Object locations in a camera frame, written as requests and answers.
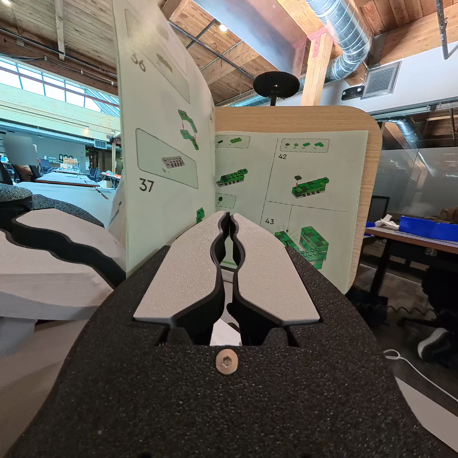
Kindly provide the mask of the long wooden-edged table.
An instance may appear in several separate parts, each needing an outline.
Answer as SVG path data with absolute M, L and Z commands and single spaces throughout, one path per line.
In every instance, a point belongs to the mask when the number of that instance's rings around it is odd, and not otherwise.
M 403 245 L 402 255 L 406 260 L 419 262 L 449 272 L 457 272 L 457 244 L 396 232 L 380 227 L 365 228 L 364 232 L 377 239 L 385 239 L 386 244 L 378 263 L 370 294 L 379 295 L 390 260 L 392 245 Z

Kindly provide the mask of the brick instruction booklet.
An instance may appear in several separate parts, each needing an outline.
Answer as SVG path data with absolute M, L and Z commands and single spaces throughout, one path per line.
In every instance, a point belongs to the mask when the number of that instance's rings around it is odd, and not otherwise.
M 253 162 L 245 156 L 251 141 L 259 137 L 217 127 L 221 107 L 215 108 L 200 70 L 156 1 L 112 5 L 123 169 L 109 231 L 125 246 L 129 276 L 195 226 L 201 209 L 203 219 L 217 211 L 259 216 L 258 198 L 266 189 L 255 183 L 260 173 L 254 178 L 249 174 Z M 337 113 L 338 106 L 328 107 Z M 350 130 L 376 128 L 367 113 L 343 107 L 343 114 L 354 122 Z M 354 191 L 349 186 L 335 190 L 337 170 L 333 165 L 331 173 L 309 168 L 305 175 L 293 174 L 285 195 L 274 188 L 267 197 L 268 204 L 294 205 L 290 221 L 286 216 L 272 233 L 287 232 L 288 240 L 323 275 L 333 271 L 331 243 L 312 221 L 297 233 L 293 218 L 301 207 L 322 207 L 329 191 L 331 198 L 348 197 Z

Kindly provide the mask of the wooden book stand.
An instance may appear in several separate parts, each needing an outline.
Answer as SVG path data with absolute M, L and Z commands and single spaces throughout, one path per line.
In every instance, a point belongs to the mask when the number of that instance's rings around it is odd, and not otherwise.
M 267 203 L 269 189 L 279 189 L 285 195 L 292 185 L 292 175 L 305 175 L 309 168 L 325 169 L 337 167 L 335 190 L 343 191 L 349 186 L 348 197 L 331 198 L 331 191 L 322 207 L 301 207 L 293 218 L 294 230 L 298 233 L 306 222 L 331 243 L 329 271 L 323 275 L 317 267 L 295 249 L 293 242 L 285 245 L 319 315 L 320 321 L 310 325 L 296 325 L 284 330 L 271 329 L 264 342 L 242 342 L 244 348 L 293 348 L 309 353 L 331 353 L 331 357 L 353 354 L 352 358 L 369 357 L 378 353 L 377 341 L 355 307 L 342 292 L 350 288 L 356 268 L 357 249 L 362 244 L 363 211 L 360 210 L 360 188 L 365 178 L 364 164 L 366 144 L 374 148 L 375 127 L 366 130 L 350 130 L 354 126 L 344 107 L 332 113 L 329 107 L 262 107 L 262 108 L 218 108 L 217 127 L 241 130 L 252 140 L 251 151 L 245 156 L 253 162 L 250 166 L 252 178 L 265 191 L 258 201 L 262 210 L 259 216 L 244 217 L 266 229 L 272 235 L 292 215 L 293 204 Z

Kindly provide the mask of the wall vent grille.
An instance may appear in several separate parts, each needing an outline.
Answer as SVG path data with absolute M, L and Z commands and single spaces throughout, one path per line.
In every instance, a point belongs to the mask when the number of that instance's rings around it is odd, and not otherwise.
M 361 99 L 393 94 L 401 63 L 397 61 L 370 69 L 366 75 Z

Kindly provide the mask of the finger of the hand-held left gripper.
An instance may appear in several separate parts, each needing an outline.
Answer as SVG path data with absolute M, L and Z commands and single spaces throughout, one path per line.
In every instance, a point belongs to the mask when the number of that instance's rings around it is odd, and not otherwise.
M 124 246 L 105 228 L 64 211 L 31 210 L 13 218 L 12 237 L 29 248 L 90 266 L 112 287 L 126 279 Z
M 113 288 L 90 266 L 0 235 L 0 315 L 30 320 L 89 318 Z

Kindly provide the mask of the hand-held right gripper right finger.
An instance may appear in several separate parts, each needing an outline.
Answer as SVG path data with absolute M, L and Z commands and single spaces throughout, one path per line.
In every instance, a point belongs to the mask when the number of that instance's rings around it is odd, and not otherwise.
M 320 321 L 320 315 L 284 244 L 238 213 L 230 216 L 233 274 L 227 310 L 242 342 L 264 342 L 274 328 Z

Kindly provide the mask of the wooden post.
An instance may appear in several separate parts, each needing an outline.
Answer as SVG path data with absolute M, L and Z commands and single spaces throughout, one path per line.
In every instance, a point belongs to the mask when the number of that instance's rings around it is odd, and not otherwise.
M 320 104 L 334 44 L 332 36 L 325 27 L 314 32 L 309 36 L 309 39 L 311 41 L 311 49 L 307 61 L 301 106 L 317 106 Z

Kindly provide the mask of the black floor lamp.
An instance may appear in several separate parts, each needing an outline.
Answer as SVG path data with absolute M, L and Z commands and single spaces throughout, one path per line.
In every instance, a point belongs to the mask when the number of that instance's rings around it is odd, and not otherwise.
M 299 91 L 300 80 L 288 72 L 264 72 L 254 79 L 253 89 L 275 106 L 277 99 L 288 99 Z

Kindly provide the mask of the silver ventilation duct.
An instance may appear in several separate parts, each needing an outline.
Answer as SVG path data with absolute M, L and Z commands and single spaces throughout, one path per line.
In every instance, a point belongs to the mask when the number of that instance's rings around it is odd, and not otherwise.
M 372 34 L 363 16 L 347 0 L 307 0 L 342 54 L 330 61 L 325 83 L 340 81 L 354 73 L 369 54 Z
M 405 117 L 395 117 L 380 120 L 379 122 L 385 123 L 385 125 L 386 123 L 395 124 L 412 149 L 420 149 L 423 147 L 421 137 L 412 120 Z

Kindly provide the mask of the blue storage bin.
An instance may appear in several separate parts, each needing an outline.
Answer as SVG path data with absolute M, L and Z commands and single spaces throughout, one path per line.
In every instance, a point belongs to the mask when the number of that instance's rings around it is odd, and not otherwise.
M 401 216 L 399 231 L 423 238 L 451 242 L 458 241 L 458 225 L 450 222 L 436 222 L 427 219 Z

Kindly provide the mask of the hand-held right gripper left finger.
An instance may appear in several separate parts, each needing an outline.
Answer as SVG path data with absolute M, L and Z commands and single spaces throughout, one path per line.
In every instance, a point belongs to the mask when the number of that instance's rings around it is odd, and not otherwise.
M 191 340 L 211 340 L 224 311 L 221 261 L 226 255 L 229 213 L 216 212 L 170 246 L 133 318 L 184 328 Z

